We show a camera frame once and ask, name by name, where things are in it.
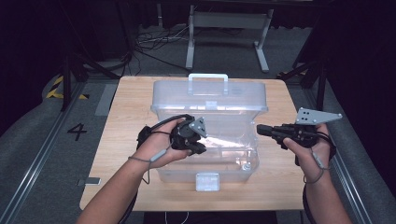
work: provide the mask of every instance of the table top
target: table top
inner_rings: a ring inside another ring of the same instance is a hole
[[[93,161],[90,177],[100,177],[99,186],[86,186],[83,209],[96,192],[126,162],[136,148],[136,137],[145,126],[158,122],[150,111],[153,82],[187,80],[186,77],[123,77],[120,80],[106,126]],[[229,81],[263,82],[268,113],[255,118],[256,124],[280,126],[293,123],[296,110],[285,83],[275,79],[230,78]],[[156,170],[150,184],[140,185],[135,211],[225,211],[301,210],[303,172],[294,164],[294,154],[275,140],[258,136],[260,165],[247,182],[220,183],[220,191],[198,192],[195,183],[164,183]]]

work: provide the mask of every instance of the metal frame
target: metal frame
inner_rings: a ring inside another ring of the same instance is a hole
[[[196,12],[194,6],[190,6],[189,17],[189,45],[187,49],[186,68],[192,69],[194,60],[194,28],[195,27],[223,27],[223,28],[243,28],[261,29],[260,40],[255,41],[254,48],[260,62],[260,67],[264,73],[269,72],[268,63],[265,60],[264,45],[265,37],[271,23],[274,10],[269,9],[266,14],[242,14],[242,13],[217,13],[217,12]]]

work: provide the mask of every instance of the printed number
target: printed number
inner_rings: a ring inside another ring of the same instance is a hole
[[[80,123],[78,125],[76,125],[75,127],[71,128],[69,131],[67,131],[68,133],[76,133],[76,139],[75,141],[78,141],[79,139],[79,135],[82,133],[86,133],[87,131],[82,130],[84,128],[84,124]]]

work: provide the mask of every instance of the hand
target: hand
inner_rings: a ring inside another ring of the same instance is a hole
[[[319,124],[317,126],[317,131],[329,134],[326,124]],[[312,147],[312,151],[311,148],[302,147],[289,138],[285,138],[283,143],[298,157],[301,169],[308,183],[317,180],[322,172],[312,152],[318,155],[325,168],[329,167],[330,145],[324,139],[319,138],[318,142]]]
[[[154,132],[164,133],[152,133],[133,156],[148,161],[161,150],[168,148],[163,156],[150,165],[150,168],[159,168],[165,166],[169,162],[185,159],[191,152],[189,150],[172,149],[170,147],[169,134],[166,134],[172,132],[176,125],[182,121],[184,121],[184,119],[171,120],[163,126],[153,130]]]

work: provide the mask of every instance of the metal bracket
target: metal bracket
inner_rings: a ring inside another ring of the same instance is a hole
[[[205,127],[205,121],[204,121],[204,117],[200,117],[198,119],[196,119],[194,122],[189,124],[189,127],[195,131],[196,133],[198,133],[199,135],[201,135],[204,138],[207,138],[207,133],[206,133],[206,127]]]
[[[341,114],[333,114],[301,107],[297,113],[295,123],[302,125],[317,125],[320,123],[341,119],[342,117],[343,116]]]

